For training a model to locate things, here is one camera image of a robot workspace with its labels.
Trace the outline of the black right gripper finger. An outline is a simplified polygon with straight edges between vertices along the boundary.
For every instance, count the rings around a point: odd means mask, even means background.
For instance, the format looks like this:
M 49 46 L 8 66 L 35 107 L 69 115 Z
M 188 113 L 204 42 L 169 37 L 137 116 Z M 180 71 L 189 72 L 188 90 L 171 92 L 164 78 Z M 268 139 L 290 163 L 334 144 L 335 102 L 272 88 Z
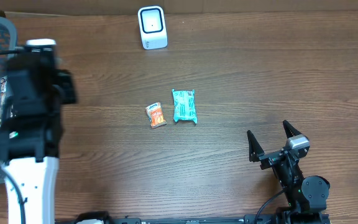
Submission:
M 292 138 L 301 134 L 301 132 L 294 128 L 287 120 L 283 121 L 283 128 L 285 130 L 287 138 Z
M 251 130 L 247 131 L 247 138 L 249 143 L 249 160 L 251 162 L 259 162 L 260 157 L 264 156 L 264 150 L 256 140 Z

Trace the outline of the teal wet wipes pack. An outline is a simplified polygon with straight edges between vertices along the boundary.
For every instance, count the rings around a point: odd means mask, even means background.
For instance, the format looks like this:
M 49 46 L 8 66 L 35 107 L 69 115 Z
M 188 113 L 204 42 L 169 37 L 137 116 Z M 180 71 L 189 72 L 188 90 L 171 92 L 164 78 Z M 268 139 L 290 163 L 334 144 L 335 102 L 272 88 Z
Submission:
M 173 120 L 174 122 L 193 121 L 198 123 L 196 107 L 195 107 L 195 91 L 194 90 L 175 90 L 172 89 L 173 95 Z

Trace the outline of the orange tissue pack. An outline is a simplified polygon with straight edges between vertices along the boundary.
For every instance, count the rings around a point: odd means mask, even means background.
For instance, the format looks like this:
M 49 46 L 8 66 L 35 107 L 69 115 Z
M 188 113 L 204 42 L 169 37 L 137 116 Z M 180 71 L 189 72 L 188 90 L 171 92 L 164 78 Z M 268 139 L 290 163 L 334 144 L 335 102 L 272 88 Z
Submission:
M 150 126 L 152 129 L 166 125 L 166 120 L 163 116 L 162 106 L 160 102 L 151 104 L 145 108 L 145 112 L 149 117 Z

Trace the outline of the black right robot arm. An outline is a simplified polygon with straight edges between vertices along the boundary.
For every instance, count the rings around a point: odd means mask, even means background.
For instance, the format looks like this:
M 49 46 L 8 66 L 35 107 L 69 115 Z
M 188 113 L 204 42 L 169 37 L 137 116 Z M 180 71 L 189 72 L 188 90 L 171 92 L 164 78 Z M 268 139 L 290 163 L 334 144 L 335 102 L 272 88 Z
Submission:
M 268 199 L 255 215 L 245 215 L 245 223 L 330 223 L 327 209 L 330 183 L 324 177 L 312 175 L 305 177 L 299 161 L 310 149 L 310 140 L 287 120 L 283 121 L 287 136 L 285 145 L 278 151 L 266 154 L 252 131 L 247 131 L 249 160 L 260 162 L 262 170 L 271 168 L 282 187 L 281 191 Z M 284 194 L 288 205 L 279 207 L 271 215 L 264 215 L 264 208 Z

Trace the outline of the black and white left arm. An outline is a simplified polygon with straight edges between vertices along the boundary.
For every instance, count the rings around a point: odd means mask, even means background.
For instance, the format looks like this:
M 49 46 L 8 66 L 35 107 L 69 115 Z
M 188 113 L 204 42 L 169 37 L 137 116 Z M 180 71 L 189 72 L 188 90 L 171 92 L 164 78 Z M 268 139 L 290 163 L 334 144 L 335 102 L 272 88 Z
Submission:
M 71 73 L 57 67 L 54 44 L 25 44 L 6 62 L 6 76 L 0 171 L 9 223 L 55 223 L 62 106 L 77 102 Z

